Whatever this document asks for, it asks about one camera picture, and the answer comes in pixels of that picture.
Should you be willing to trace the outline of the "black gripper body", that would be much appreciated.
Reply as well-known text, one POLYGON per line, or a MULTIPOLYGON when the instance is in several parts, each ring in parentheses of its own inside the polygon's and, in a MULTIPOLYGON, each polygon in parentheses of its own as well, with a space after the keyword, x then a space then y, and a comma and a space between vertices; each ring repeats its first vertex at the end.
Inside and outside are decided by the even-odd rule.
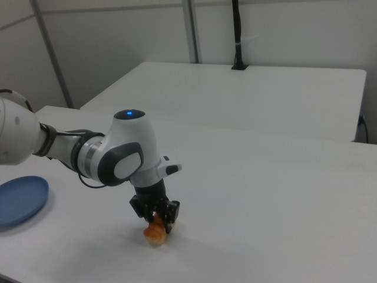
POLYGON ((135 199, 141 206, 152 207, 168 201, 163 179, 151 186, 135 187, 135 193, 135 199))

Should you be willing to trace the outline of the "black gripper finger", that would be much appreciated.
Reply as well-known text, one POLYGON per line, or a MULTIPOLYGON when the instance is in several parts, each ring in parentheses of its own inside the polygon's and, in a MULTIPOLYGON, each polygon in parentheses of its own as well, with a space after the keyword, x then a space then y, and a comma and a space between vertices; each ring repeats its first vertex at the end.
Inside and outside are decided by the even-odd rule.
POLYGON ((154 212, 149 208, 148 204, 139 200, 137 195, 134 195, 130 199, 130 205, 139 218, 144 218, 146 222, 152 222, 154 220, 154 212))
POLYGON ((163 221, 166 233, 170 233, 179 214, 180 202, 165 200, 161 207, 160 218, 163 221))

